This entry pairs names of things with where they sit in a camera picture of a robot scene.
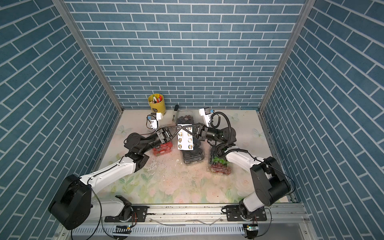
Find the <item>white fruit sticker sheet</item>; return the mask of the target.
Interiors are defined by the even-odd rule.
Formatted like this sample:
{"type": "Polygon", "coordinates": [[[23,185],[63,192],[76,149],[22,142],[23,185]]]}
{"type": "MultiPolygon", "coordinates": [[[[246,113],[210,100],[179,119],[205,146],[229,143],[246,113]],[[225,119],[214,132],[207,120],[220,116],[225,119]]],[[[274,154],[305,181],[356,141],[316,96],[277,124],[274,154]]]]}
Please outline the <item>white fruit sticker sheet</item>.
{"type": "Polygon", "coordinates": [[[183,128],[178,131],[178,149],[181,151],[192,151],[194,149],[193,135],[183,128]]]}

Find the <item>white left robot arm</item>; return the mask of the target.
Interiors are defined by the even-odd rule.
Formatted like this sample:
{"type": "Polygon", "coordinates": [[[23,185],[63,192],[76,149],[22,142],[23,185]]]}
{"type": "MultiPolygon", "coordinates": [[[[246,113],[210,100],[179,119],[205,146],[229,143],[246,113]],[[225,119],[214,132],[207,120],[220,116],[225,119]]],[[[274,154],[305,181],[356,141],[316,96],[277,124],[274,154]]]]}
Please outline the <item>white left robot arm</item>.
{"type": "Polygon", "coordinates": [[[112,217],[120,222],[133,218],[132,203],[125,197],[116,196],[106,202],[92,202],[101,190],[113,182],[138,172],[147,163],[146,152],[170,142],[182,130],[181,126],[163,127],[145,136],[131,133],[124,146],[129,151],[115,163],[96,172],[67,176],[51,201],[48,211],[67,229],[73,230],[86,220],[112,217]]]}

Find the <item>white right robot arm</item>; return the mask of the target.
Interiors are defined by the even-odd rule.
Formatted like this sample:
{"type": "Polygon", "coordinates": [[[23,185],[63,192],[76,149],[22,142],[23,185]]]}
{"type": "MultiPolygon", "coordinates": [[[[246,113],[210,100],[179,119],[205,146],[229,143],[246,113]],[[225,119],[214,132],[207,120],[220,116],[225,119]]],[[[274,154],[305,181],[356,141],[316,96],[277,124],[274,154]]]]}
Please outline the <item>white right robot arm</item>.
{"type": "Polygon", "coordinates": [[[217,156],[249,172],[254,191],[239,202],[242,215],[269,207],[292,191],[290,177],[286,175],[273,157],[253,156],[248,150],[235,147],[236,131],[231,126],[224,129],[193,124],[181,127],[182,130],[201,141],[217,143],[217,156]]]}

